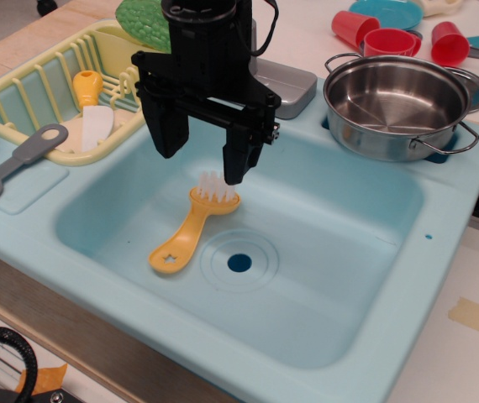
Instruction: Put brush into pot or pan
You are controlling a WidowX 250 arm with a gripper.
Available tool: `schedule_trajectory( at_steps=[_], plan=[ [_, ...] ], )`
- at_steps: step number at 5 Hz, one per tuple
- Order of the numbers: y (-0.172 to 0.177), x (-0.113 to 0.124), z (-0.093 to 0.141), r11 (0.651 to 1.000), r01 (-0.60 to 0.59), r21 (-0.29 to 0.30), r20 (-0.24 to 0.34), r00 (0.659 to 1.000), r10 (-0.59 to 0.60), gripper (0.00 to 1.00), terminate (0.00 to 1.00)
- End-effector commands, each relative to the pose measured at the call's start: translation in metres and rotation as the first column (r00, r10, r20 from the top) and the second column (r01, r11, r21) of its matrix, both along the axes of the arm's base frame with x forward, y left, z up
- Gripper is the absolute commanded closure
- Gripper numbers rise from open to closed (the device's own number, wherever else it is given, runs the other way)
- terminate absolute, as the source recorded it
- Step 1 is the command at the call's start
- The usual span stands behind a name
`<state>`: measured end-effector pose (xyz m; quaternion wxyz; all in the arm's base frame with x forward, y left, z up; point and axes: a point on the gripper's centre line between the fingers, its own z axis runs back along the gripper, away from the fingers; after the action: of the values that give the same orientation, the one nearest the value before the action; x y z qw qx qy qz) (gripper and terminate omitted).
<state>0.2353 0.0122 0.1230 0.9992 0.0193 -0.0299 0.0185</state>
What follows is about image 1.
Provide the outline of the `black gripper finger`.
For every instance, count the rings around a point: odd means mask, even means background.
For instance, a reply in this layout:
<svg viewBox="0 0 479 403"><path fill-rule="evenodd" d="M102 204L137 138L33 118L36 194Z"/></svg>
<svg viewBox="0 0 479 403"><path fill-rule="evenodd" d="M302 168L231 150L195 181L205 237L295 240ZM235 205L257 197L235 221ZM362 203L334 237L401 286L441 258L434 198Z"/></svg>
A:
<svg viewBox="0 0 479 403"><path fill-rule="evenodd" d="M258 163L264 142L253 129L233 125L226 129L223 147L224 180L228 185L240 184L245 174Z"/></svg>
<svg viewBox="0 0 479 403"><path fill-rule="evenodd" d="M187 114L176 106L175 98L140 93L140 100L156 150L164 158L170 159L188 141Z"/></svg>

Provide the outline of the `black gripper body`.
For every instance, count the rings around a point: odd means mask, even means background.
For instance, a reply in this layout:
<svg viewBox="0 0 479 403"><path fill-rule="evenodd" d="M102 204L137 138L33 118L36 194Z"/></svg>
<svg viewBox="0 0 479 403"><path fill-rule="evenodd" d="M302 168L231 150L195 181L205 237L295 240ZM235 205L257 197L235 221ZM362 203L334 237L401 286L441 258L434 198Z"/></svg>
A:
<svg viewBox="0 0 479 403"><path fill-rule="evenodd" d="M222 128L255 130L264 144L278 135L275 121L281 98L250 72L253 47L250 1L164 1L170 53L139 51L131 61L139 70L137 92L175 98L187 114Z"/></svg>

